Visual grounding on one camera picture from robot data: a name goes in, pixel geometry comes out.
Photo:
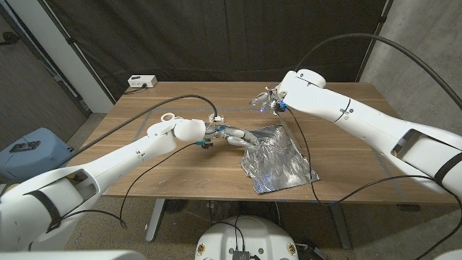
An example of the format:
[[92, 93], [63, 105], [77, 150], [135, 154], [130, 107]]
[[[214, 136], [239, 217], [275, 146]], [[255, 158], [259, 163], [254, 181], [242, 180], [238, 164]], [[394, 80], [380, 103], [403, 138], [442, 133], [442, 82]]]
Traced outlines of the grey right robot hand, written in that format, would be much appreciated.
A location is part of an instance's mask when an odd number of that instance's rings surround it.
[[258, 107], [260, 112], [276, 113], [285, 112], [287, 109], [284, 103], [278, 96], [277, 90], [279, 85], [274, 83], [265, 87], [265, 91], [258, 94], [257, 97], [249, 102], [249, 105]]

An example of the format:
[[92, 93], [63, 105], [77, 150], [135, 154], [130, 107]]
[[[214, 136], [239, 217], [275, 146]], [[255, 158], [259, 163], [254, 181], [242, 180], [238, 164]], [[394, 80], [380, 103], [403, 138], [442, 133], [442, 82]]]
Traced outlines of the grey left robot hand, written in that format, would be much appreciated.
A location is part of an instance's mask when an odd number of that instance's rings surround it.
[[246, 129], [234, 126], [211, 126], [205, 131], [205, 139], [221, 138], [234, 146], [251, 147], [258, 144], [258, 138]]

